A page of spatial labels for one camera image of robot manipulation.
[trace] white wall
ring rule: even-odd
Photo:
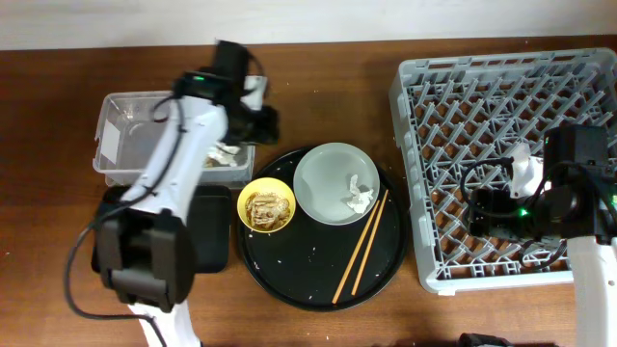
[[[617,34],[617,0],[0,0],[0,49]]]

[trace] pair of chopsticks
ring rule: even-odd
[[[351,291],[351,295],[356,295],[356,291],[358,290],[358,284],[360,284],[360,278],[362,277],[362,272],[364,271],[364,265],[366,265],[366,260],[368,259],[368,254],[370,253],[370,248],[373,246],[373,240],[375,239],[375,234],[377,233],[377,228],[379,227],[379,222],[382,219],[382,212],[384,211],[384,205],[386,205],[386,198],[388,197],[388,190],[384,194],[384,199],[382,200],[381,205],[379,201],[375,203],[375,208],[370,213],[370,217],[368,217],[368,222],[366,222],[366,226],[364,226],[364,230],[362,231],[362,235],[360,235],[360,240],[358,240],[358,244],[356,245],[356,249],[354,253],[351,255],[351,259],[349,259],[349,264],[347,264],[347,269],[345,269],[345,273],[343,274],[343,278],[340,279],[340,283],[338,284],[338,289],[336,290],[335,296],[332,299],[332,303],[336,304],[338,301],[338,297],[340,296],[340,292],[343,290],[343,286],[347,281],[347,277],[349,276],[349,271],[351,271],[352,266],[354,266],[354,261],[356,261],[356,256],[358,256],[358,252],[360,251],[360,247],[362,246],[362,242],[364,241],[364,237],[366,236],[366,232],[370,227],[371,222],[373,221],[373,217],[375,216],[375,211],[379,207],[379,212],[377,213],[377,220],[375,221],[375,225],[373,226],[373,231],[368,238],[368,244],[366,245],[366,251],[364,251],[364,258],[362,259],[362,263],[360,264],[360,270],[358,271],[358,275],[356,276],[356,282],[354,283],[354,289]]]

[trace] paper sticker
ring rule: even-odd
[[[105,121],[105,128],[103,128],[102,142],[100,153],[116,165],[118,144],[120,143],[120,131],[108,120]]]

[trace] plastic bin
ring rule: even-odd
[[[541,156],[544,133],[573,122],[609,130],[617,144],[617,57],[593,48],[403,62],[389,90],[411,199],[420,282],[434,293],[571,282],[567,257],[529,273],[520,246],[467,234],[458,182],[467,165],[507,156],[519,142]],[[483,166],[467,187],[507,188],[499,167]],[[538,264],[537,249],[523,261]]]
[[[111,93],[105,97],[94,137],[98,148],[93,166],[97,172],[105,174],[108,185],[130,185],[142,173],[166,126],[150,121],[148,112],[169,94]],[[172,103],[162,105],[154,117],[166,117],[171,107],[174,107]],[[204,167],[200,184],[243,188],[251,181],[255,147],[242,146],[235,159],[237,167]]]

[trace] gray plate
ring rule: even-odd
[[[354,223],[375,205],[373,199],[363,214],[347,206],[354,174],[361,192],[373,189],[373,197],[379,195],[379,173],[363,151],[339,143],[316,147],[302,158],[293,176],[296,201],[317,222],[331,226]]]

